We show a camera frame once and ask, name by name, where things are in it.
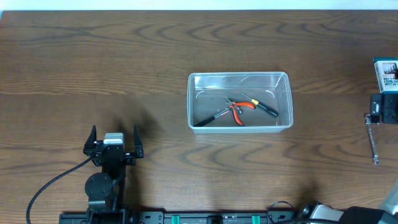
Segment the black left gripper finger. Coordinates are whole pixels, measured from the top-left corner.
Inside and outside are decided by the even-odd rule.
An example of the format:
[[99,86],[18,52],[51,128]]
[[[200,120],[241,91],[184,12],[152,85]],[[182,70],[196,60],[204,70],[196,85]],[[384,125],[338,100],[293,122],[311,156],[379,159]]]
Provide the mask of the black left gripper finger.
[[96,126],[93,125],[93,127],[92,127],[92,129],[91,129],[91,133],[90,133],[90,135],[89,135],[89,137],[88,137],[88,139],[86,140],[86,143],[85,143],[85,145],[84,145],[84,148],[87,148],[87,147],[89,147],[89,148],[95,147],[95,144],[96,144],[96,136],[97,136],[97,134],[96,134]]
[[134,125],[134,148],[135,149],[142,149],[143,145],[139,137],[138,128]]

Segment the small steel claw hammer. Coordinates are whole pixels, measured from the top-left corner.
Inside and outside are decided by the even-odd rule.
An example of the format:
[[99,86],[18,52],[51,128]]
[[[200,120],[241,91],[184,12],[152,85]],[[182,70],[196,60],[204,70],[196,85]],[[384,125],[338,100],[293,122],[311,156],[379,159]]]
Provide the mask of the small steel claw hammer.
[[217,113],[217,114],[215,114],[215,115],[213,115],[213,116],[210,116],[209,118],[204,119],[203,121],[200,121],[200,122],[194,124],[193,126],[194,126],[194,127],[203,127],[203,126],[206,126],[207,124],[210,124],[210,123],[213,122],[214,120],[218,119],[219,117],[221,117],[221,116],[223,116],[223,115],[228,114],[229,112],[231,112],[231,110],[230,110],[229,107],[228,107],[228,108],[226,108],[225,110],[223,110],[223,111],[221,111],[221,112],[219,112],[219,113]]

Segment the clear plastic storage container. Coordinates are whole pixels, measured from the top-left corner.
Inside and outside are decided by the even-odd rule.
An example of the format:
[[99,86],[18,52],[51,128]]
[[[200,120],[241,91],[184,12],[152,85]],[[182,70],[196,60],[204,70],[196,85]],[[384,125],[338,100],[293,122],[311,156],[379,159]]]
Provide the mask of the clear plastic storage container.
[[[226,108],[226,98],[250,102],[241,94],[254,98],[279,112],[274,118],[257,108],[242,107],[239,126],[231,112],[203,127],[193,125]],[[187,86],[188,125],[194,133],[279,133],[294,123],[292,94],[288,75],[284,72],[209,72],[193,73]]]

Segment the red handled pliers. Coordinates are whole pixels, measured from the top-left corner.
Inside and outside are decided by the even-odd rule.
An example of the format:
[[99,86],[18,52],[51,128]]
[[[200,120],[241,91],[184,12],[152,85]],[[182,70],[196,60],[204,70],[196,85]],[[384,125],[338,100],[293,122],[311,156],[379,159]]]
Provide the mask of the red handled pliers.
[[255,106],[250,102],[236,102],[236,101],[232,100],[231,98],[226,98],[226,101],[229,104],[229,109],[231,110],[231,112],[233,114],[233,118],[234,118],[235,122],[239,126],[244,126],[244,123],[239,118],[239,115],[241,115],[243,113],[243,110],[241,108],[246,107],[246,108],[254,110]]

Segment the black yellow screwdriver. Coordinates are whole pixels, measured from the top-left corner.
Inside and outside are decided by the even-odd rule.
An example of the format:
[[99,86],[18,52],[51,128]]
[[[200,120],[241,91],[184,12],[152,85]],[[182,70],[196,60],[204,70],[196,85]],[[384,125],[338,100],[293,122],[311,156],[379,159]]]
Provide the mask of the black yellow screwdriver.
[[255,106],[257,108],[263,110],[270,116],[272,116],[274,118],[277,118],[279,116],[279,112],[277,110],[275,110],[274,108],[272,108],[272,107],[268,106],[267,104],[264,104],[258,100],[255,100],[254,98],[251,98],[250,96],[245,95],[243,92],[241,92],[241,94],[243,96],[245,96],[246,98],[248,98],[253,104],[255,104]]

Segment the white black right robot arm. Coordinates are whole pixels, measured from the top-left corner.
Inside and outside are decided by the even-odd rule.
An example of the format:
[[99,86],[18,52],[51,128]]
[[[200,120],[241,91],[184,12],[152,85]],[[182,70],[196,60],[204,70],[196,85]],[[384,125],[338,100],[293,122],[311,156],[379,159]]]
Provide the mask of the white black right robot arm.
[[[371,126],[386,123],[397,124],[397,92],[385,92],[371,97],[369,113],[365,115],[366,129],[373,152],[373,164],[380,163],[376,143]],[[393,224],[397,223],[397,186],[390,191],[378,209],[350,207],[344,211],[333,209],[324,204],[314,202],[306,205],[297,218],[315,223],[348,223],[348,224]]]

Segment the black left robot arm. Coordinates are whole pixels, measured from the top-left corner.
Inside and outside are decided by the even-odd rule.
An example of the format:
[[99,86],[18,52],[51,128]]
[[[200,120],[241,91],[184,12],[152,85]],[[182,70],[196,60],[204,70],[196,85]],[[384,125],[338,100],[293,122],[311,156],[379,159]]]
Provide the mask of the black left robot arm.
[[137,223],[138,215],[123,205],[126,167],[134,166],[144,157],[144,149],[134,126],[134,150],[124,150],[123,133],[107,133],[103,140],[96,138],[93,126],[83,153],[89,156],[101,172],[90,176],[85,184],[88,196],[88,223]]

